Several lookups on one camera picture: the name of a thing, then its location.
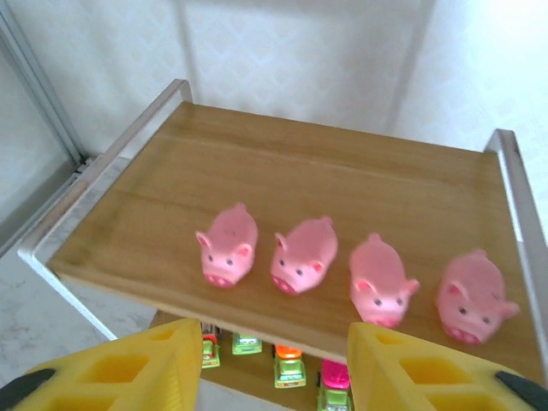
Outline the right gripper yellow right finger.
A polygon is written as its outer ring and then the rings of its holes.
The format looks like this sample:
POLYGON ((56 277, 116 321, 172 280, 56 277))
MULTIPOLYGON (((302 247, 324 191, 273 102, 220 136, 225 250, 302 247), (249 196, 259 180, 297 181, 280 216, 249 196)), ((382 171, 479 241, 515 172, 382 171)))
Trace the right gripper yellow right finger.
POLYGON ((531 410, 495 377, 497 363, 377 325, 348 328, 356 410, 531 410))

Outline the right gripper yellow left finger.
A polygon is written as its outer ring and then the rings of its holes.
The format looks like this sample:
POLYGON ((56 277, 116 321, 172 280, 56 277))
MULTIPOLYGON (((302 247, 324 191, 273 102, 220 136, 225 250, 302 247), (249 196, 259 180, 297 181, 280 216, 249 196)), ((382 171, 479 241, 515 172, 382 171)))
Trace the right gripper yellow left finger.
POLYGON ((10 410, 192 410, 202 367, 196 319, 81 350, 8 384, 10 410))

